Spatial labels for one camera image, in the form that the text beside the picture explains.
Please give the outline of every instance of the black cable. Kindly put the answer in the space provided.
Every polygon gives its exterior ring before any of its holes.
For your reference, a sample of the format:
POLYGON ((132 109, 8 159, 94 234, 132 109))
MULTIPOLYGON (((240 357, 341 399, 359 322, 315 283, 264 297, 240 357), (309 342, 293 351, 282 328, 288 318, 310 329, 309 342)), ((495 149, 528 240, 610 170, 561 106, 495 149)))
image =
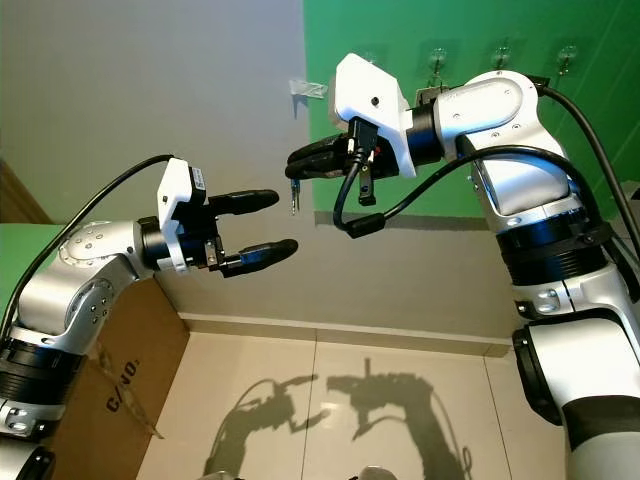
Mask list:
POLYGON ((22 290, 24 290, 24 287, 27 285, 27 282, 31 279, 33 274, 36 273, 38 267, 42 264, 42 262, 44 262, 47 257, 51 255, 51 253, 53 253, 57 246, 71 233, 73 229, 78 226, 82 219, 114 188, 116 188, 122 182, 140 172, 141 170, 144 170, 145 168, 157 163, 168 162, 171 158, 173 158, 173 155, 170 154, 157 155, 155 157, 148 158, 147 160, 138 163, 134 167, 124 172, 122 175, 118 176, 97 194, 95 194, 93 198, 89 200, 78 213, 75 214, 71 221, 69 221, 69 223, 67 223, 65 227, 60 230, 60 232, 55 237, 53 237, 53 240, 51 240, 47 244, 47 246, 42 249, 42 251, 22 274, 20 280, 18 280, 16 287, 13 289, 11 297, 9 298, 7 308, 2 317, 2 323, 0 323, 0 346, 6 338, 9 327, 11 326, 13 315, 15 314, 16 308, 18 306, 18 298, 20 298, 20 294, 22 293, 22 290))
MULTIPOLYGON (((585 209, 589 215, 590 221, 593 224, 600 223, 602 221, 602 217, 600 216, 600 210, 598 209, 598 204, 596 203, 596 199, 593 196, 593 192, 589 188, 587 181, 582 176, 582 174, 573 166, 567 159, 564 157, 550 152, 548 150, 544 150, 537 147, 526 147, 522 145, 500 145, 495 147, 487 147, 477 150, 467 156, 461 157, 457 160, 454 160, 451 163, 448 163, 444 167, 435 171, 431 174, 426 180, 424 180, 420 185, 418 185, 409 195, 407 195, 402 201, 400 201, 397 205, 390 208, 384 213, 384 218, 388 220, 391 217, 396 216, 400 212, 402 212, 405 208, 407 208, 411 203, 413 203, 420 195, 422 195, 425 191, 427 191, 431 186, 433 186, 436 182, 441 180, 446 175, 451 172, 457 170, 471 162, 475 162, 477 160, 486 159, 488 156, 494 155, 528 155, 531 157, 539 158, 545 160, 552 165, 562 169, 571 179, 575 182, 576 186, 579 189, 580 197, 582 202, 584 203, 585 209)), ((521 158, 499 158, 499 160, 510 160, 510 161, 520 161, 526 162, 521 158)))
POLYGON ((361 166, 362 165, 359 162, 353 162, 353 165, 351 165, 351 170, 349 170, 349 173, 342 182, 340 192, 338 193, 338 197, 336 198, 336 203, 333 205, 333 224, 340 230, 346 231, 348 228, 347 224, 342 221, 342 210, 344 208, 345 202, 347 201, 349 190, 351 190, 351 185, 353 185, 353 182, 356 179, 361 166))
POLYGON ((640 258, 640 229, 638 228, 638 223, 636 222, 633 214, 631 213, 631 209, 629 208, 629 203, 627 202, 624 193, 622 191, 622 187, 620 186, 620 182, 616 177, 615 172, 613 171, 613 167, 611 166, 611 162, 607 157, 607 154, 604 150, 598 135, 595 130, 587 120, 587 117, 580 111, 580 109, 565 97, 562 93, 554 90, 550 87, 539 86, 538 92, 541 95, 546 95, 549 98, 552 98, 560 105, 562 105, 565 110, 567 110, 571 116, 578 123, 580 128, 582 129, 584 135, 587 137, 591 148, 593 149, 593 153, 595 154, 598 163, 600 164, 600 168, 604 173, 605 179, 607 180, 607 184, 609 185, 609 189, 613 194, 613 198, 618 206, 618 210, 620 211, 620 215, 622 216, 622 221, 624 222, 624 226, 627 228, 629 232, 629 236, 631 238, 631 242, 636 250, 636 255, 640 258))

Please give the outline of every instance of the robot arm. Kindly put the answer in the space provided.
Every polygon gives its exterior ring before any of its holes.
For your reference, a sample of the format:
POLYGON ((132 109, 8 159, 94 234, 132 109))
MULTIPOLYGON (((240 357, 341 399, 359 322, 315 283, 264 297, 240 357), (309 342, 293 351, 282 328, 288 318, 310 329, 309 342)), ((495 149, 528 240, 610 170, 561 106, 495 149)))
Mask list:
POLYGON ((200 170, 169 160, 158 188, 159 218, 93 222, 59 246, 19 297, 0 350, 0 479, 48 478, 53 456, 38 446, 65 410, 66 395, 120 293, 159 270, 220 270, 225 277, 279 262, 294 240, 226 255, 218 216, 278 201, 271 190, 209 197, 200 170))
POLYGON ((489 72, 408 109, 395 78, 350 54, 338 65, 335 89, 335 115, 348 133, 294 152, 287 176, 346 175, 334 223, 356 238, 384 228, 429 185, 473 159, 474 189, 523 322, 513 342, 528 402, 565 427, 569 478, 636 478, 638 281, 588 185, 538 121, 539 85, 515 72, 489 72), (372 204, 374 179, 412 177, 416 166, 441 157, 450 163, 404 202, 342 221, 357 175, 360 203, 372 204))

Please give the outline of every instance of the white wall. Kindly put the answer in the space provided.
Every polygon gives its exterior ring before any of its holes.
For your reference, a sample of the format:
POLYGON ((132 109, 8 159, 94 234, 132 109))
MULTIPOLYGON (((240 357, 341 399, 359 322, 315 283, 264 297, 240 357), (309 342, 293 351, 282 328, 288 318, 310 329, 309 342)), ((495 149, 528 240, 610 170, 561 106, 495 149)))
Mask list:
MULTIPOLYGON (((301 0, 2 2, 2 146, 47 213, 64 221, 152 154, 202 167, 210 194, 274 188, 283 201, 224 218, 228 251, 296 238, 268 271, 163 275, 180 311, 506 337, 509 282, 488 232, 388 230, 358 241, 315 227, 310 185, 289 214, 287 155, 308 143, 290 78, 304 78, 301 0)), ((154 214, 160 169, 95 218, 154 214)))

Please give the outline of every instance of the beige floor tile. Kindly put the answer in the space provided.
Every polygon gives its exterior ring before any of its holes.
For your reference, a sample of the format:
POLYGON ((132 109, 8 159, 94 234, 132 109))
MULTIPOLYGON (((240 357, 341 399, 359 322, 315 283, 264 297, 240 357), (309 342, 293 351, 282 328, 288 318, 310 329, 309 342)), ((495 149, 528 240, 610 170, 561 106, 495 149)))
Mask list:
POLYGON ((562 428, 547 423, 527 404, 513 352, 487 358, 486 364, 513 480, 564 480, 562 428))
POLYGON ((482 358, 319 342, 315 373, 311 412, 329 416, 309 429, 303 480, 347 480, 366 465, 462 480, 467 450, 474 480, 509 478, 482 358))
POLYGON ((310 376, 314 348, 311 341, 192 334, 158 422, 165 439, 151 440, 138 479, 202 476, 216 433, 239 401, 218 443, 217 468, 250 480, 299 479, 310 383, 298 378, 277 395, 263 383, 240 397, 262 379, 310 376), (288 418, 302 428, 292 433, 288 418))

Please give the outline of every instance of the cardboard box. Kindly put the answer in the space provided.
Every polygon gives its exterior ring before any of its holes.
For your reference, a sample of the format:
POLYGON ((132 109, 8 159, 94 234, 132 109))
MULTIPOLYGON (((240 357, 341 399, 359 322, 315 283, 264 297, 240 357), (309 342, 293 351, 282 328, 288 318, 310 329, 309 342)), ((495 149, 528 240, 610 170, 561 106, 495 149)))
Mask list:
MULTIPOLYGON (((155 280, 129 287, 99 341, 150 421, 160 416, 189 334, 155 280)), ((98 364, 87 360, 51 442, 53 480, 135 479, 151 434, 98 364)))

